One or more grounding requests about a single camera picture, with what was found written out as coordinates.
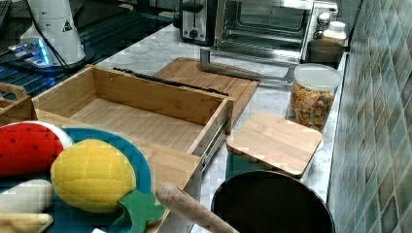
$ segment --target toy fruit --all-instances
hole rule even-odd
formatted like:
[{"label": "toy fruit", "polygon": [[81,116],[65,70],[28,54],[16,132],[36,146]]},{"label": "toy fruit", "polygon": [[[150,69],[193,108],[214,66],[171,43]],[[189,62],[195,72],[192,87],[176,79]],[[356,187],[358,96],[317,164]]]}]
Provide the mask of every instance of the toy fruit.
[{"label": "toy fruit", "polygon": [[99,140],[84,140],[63,151],[51,167],[57,195],[87,212],[110,213],[136,188],[134,170],[117,149]]},{"label": "toy fruit", "polygon": [[0,222],[0,232],[40,233],[53,223],[53,219],[47,214],[1,214]]},{"label": "toy fruit", "polygon": [[136,190],[135,171],[127,157],[111,145],[86,139],[63,151],[51,167],[56,194],[67,204],[87,212],[110,213],[123,208],[115,222],[132,221],[132,232],[143,232],[164,207],[155,205],[152,192]]},{"label": "toy fruit", "polygon": [[49,171],[72,144],[63,130],[39,121],[0,127],[0,177]]},{"label": "toy fruit", "polygon": [[52,202],[52,184],[31,180],[0,194],[0,213],[39,214]]}]

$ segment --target jar lid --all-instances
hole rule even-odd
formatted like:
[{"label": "jar lid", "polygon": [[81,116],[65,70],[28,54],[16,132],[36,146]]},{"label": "jar lid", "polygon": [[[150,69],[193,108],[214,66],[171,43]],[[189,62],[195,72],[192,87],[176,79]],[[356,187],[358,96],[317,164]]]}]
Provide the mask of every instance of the jar lid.
[{"label": "jar lid", "polygon": [[345,30],[345,23],[341,21],[332,21],[329,24],[329,29],[333,31],[344,31]]},{"label": "jar lid", "polygon": [[310,89],[328,91],[342,83],[342,75],[328,66],[314,63],[301,64],[294,69],[295,80]]}]

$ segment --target toy watermelon slice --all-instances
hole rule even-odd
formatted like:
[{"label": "toy watermelon slice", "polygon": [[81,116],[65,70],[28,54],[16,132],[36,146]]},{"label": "toy watermelon slice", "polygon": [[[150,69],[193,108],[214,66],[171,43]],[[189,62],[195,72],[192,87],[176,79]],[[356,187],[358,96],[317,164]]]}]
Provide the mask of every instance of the toy watermelon slice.
[{"label": "toy watermelon slice", "polygon": [[0,127],[0,177],[49,171],[72,144],[63,130],[40,121]]}]

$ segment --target wooden tray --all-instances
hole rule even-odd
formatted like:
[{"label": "wooden tray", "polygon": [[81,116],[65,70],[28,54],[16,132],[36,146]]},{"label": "wooden tray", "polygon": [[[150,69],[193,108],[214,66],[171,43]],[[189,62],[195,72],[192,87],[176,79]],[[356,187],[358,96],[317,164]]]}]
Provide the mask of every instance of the wooden tray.
[{"label": "wooden tray", "polygon": [[40,94],[33,103],[60,117],[195,155],[207,149],[231,118],[233,105],[217,94],[95,66]]},{"label": "wooden tray", "polygon": [[[250,72],[223,64],[216,63],[216,65]],[[227,93],[229,97],[234,98],[232,125],[237,122],[259,85],[259,81],[204,72],[200,67],[198,59],[186,57],[176,58],[158,71],[155,76],[180,83],[214,88]]]}]

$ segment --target oven handle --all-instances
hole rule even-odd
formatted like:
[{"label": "oven handle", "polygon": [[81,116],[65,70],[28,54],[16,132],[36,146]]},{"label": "oven handle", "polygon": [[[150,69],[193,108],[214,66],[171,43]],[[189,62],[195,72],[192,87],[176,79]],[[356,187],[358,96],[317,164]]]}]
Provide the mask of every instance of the oven handle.
[{"label": "oven handle", "polygon": [[288,68],[288,73],[283,78],[266,76],[266,75],[261,75],[258,73],[248,73],[248,72],[233,70],[233,69],[214,65],[210,62],[210,52],[211,52],[210,50],[200,49],[200,66],[204,71],[209,71],[212,73],[217,73],[217,74],[222,74],[222,75],[234,76],[237,78],[248,79],[248,80],[258,80],[258,81],[270,80],[270,81],[287,83],[287,84],[293,82],[294,68],[296,67],[296,65],[276,63],[277,66]]}]

